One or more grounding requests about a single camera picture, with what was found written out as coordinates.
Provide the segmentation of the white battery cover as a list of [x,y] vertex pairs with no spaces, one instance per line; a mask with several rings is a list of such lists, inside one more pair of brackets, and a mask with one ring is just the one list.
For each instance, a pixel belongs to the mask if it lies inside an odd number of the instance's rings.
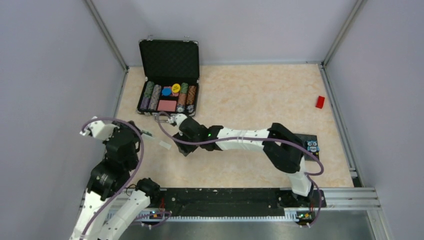
[[167,149],[167,150],[170,150],[170,149],[171,149],[171,147],[172,147],[172,145],[171,145],[171,144],[169,144],[169,143],[167,143],[167,142],[165,142],[165,141],[160,141],[160,142],[159,142],[159,145],[160,145],[161,147],[163,147],[163,148]]

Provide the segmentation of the white remote control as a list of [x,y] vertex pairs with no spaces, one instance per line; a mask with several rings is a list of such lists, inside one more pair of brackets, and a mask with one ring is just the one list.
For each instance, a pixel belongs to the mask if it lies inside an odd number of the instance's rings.
[[157,143],[157,144],[159,144],[161,142],[160,139],[154,137],[153,134],[150,133],[149,131],[141,130],[140,133],[141,133],[141,137],[143,138],[144,141],[150,141],[150,142]]

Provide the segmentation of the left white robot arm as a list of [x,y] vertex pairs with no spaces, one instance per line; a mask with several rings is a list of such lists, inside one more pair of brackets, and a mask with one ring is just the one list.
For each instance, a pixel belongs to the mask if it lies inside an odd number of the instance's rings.
[[160,202],[160,186],[150,178],[138,181],[126,203],[107,219],[118,195],[139,170],[144,139],[151,133],[133,121],[96,117],[84,123],[80,135],[102,141],[103,159],[90,172],[79,217],[70,235],[72,240],[118,240],[140,212]]

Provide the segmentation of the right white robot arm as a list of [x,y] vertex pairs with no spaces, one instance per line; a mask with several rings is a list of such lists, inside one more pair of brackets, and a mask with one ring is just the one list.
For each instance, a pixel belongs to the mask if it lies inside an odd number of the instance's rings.
[[319,161],[318,143],[302,140],[280,123],[260,130],[240,130],[213,125],[206,127],[185,114],[168,119],[178,133],[172,136],[179,152],[184,156],[201,148],[206,151],[245,150],[266,155],[272,165],[287,174],[294,202],[299,206],[316,207],[312,174],[305,161]]

